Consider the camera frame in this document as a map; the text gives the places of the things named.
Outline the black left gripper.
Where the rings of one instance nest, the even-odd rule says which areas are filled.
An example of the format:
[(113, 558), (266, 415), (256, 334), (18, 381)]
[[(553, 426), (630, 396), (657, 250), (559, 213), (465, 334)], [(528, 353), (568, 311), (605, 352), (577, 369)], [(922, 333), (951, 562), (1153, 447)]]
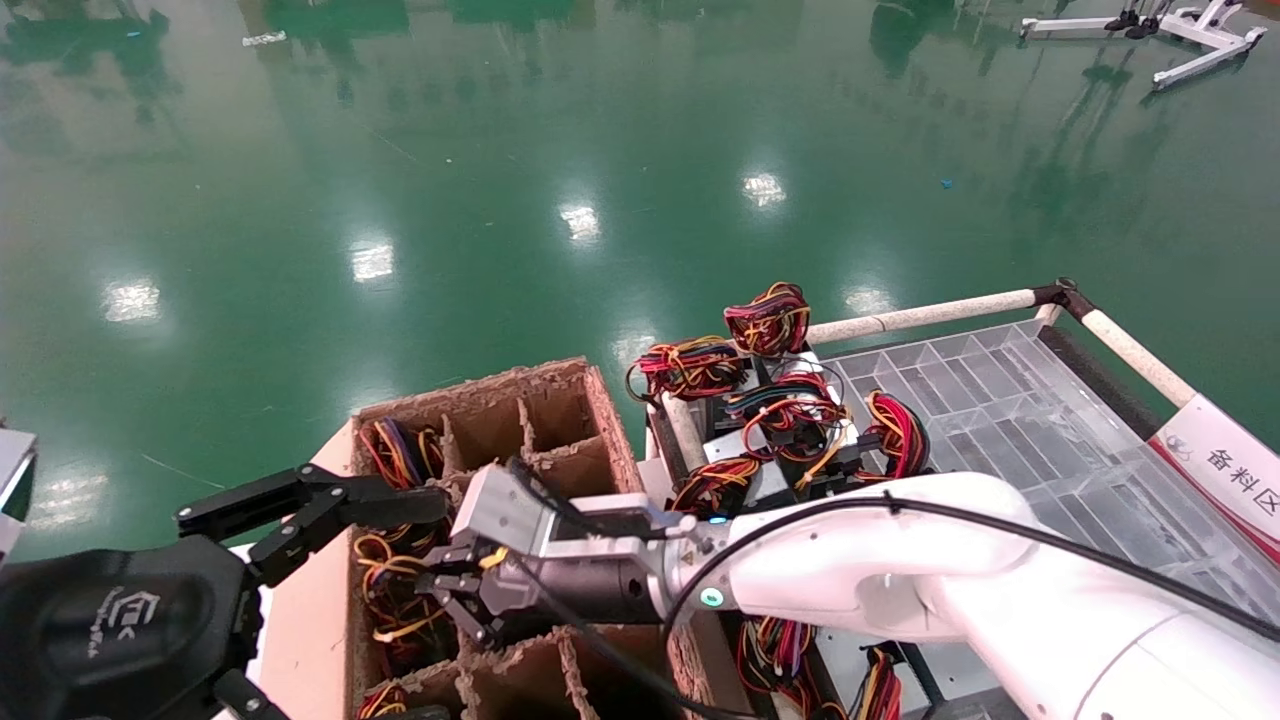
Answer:
[[(3, 716), (214, 719), (224, 707), (236, 719), (288, 719), (244, 675), (262, 625), (259, 585), (279, 585), (348, 527), (435, 527), (448, 507), (438, 488), (302, 465), (179, 509), (187, 538), (169, 546), (9, 562)], [(273, 521), (248, 566), (216, 543)], [(374, 719), (452, 716), (433, 705)]]

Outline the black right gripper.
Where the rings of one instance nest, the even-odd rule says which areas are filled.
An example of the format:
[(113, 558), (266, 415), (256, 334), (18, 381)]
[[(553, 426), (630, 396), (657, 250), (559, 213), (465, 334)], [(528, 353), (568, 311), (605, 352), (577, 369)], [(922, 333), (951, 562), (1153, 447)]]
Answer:
[(421, 575), (415, 582), (415, 593), (434, 598), (460, 634), (471, 641), (494, 641), (497, 620), (504, 626), (558, 624), (554, 600), (590, 624), (660, 623), (648, 574), (628, 560), (516, 557), (500, 564), (500, 546), (480, 539), (430, 550), (425, 569), (483, 573), (481, 580), (475, 575)]

